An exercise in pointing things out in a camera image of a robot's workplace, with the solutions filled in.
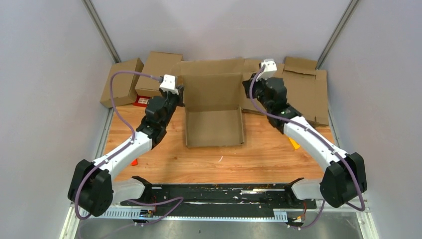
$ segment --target wooden tabletop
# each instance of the wooden tabletop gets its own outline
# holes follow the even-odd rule
[[[120,114],[134,128],[144,117],[145,108],[120,106]],[[178,108],[167,134],[152,151],[128,166],[116,181],[140,176],[151,183],[283,183],[297,178],[321,178],[318,164],[302,149],[294,151],[285,135],[270,126],[266,117],[243,113],[246,142],[234,147],[186,148],[185,112]],[[332,141],[328,126],[317,130]],[[129,128],[114,114],[105,152],[130,137]]]

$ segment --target brown cardboard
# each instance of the brown cardboard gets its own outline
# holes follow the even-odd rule
[[[154,76],[164,76],[165,74],[170,74],[173,65],[180,61],[183,61],[181,54],[151,51],[142,72]],[[152,97],[161,95],[158,90],[159,87],[159,82],[141,76],[135,86],[135,90],[140,96]]]
[[[327,72],[315,70],[316,66],[317,61],[286,57],[284,64],[277,64],[274,77],[283,78],[288,102],[307,120],[328,124]],[[252,72],[258,70],[259,67],[256,66]],[[243,76],[244,80],[249,77],[250,74],[246,73]],[[243,109],[247,112],[257,112],[249,99],[243,99]]]
[[[172,68],[184,82],[186,146],[244,143],[241,113],[243,58],[185,61]]]
[[[142,71],[143,67],[144,64],[139,58],[112,65],[104,86],[103,94],[101,95],[101,104],[108,108],[112,107],[110,97],[110,77],[115,72],[121,70]],[[135,91],[135,85],[138,82],[138,79],[139,76],[133,74],[119,74],[115,76],[113,80],[113,97],[116,106],[128,105],[136,101],[137,94]]]

